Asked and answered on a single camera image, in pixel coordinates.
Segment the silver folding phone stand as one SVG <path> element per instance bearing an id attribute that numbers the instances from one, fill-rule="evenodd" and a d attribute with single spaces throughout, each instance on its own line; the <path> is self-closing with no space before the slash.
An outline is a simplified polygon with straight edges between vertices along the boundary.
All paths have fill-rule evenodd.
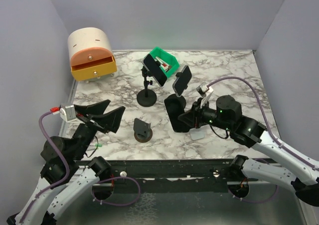
<path id="1" fill-rule="evenodd" d="M 205 130 L 200 128 L 200 129 L 191 129 L 189 131 L 190 137 L 193 141 L 196 140 L 201 140 L 205 138 Z"/>

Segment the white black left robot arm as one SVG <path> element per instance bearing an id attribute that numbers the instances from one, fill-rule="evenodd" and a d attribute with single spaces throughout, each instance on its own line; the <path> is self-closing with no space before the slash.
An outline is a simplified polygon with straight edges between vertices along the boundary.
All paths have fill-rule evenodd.
<path id="1" fill-rule="evenodd" d="M 40 116 L 39 126 L 46 138 L 41 152 L 45 164 L 28 202 L 19 213 L 8 217 L 7 224 L 54 225 L 65 209 L 85 189 L 111 178 L 111 165 L 98 156 L 88 162 L 86 169 L 76 181 L 70 182 L 79 169 L 76 162 L 84 157 L 96 133 L 118 131 L 125 107 L 120 106 L 106 113 L 109 104 L 109 100 L 87 106 L 64 104 L 53 107 Z M 60 115 L 67 123 L 78 124 L 72 138 L 48 136 L 42 120 L 50 114 Z"/>

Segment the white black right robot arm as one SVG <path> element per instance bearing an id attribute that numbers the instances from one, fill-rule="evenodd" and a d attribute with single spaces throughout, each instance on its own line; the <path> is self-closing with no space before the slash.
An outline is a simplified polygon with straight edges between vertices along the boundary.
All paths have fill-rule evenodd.
<path id="1" fill-rule="evenodd" d="M 239 181 L 243 177 L 263 180 L 290 191 L 308 205 L 319 205 L 319 163 L 271 135 L 265 125 L 242 114 L 242 107 L 230 95 L 216 100 L 216 109 L 201 99 L 178 119 L 191 128 L 210 125 L 229 133 L 236 143 L 258 151 L 280 164 L 279 167 L 262 164 L 245 156 L 236 156 L 229 175 Z"/>

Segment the brown round-base phone stand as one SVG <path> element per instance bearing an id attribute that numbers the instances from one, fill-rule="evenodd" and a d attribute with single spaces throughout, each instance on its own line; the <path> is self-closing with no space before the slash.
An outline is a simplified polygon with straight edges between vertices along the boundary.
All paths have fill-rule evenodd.
<path id="1" fill-rule="evenodd" d="M 140 143 L 148 142 L 153 136 L 151 123 L 144 122 L 139 118 L 134 119 L 133 131 L 134 138 Z"/>

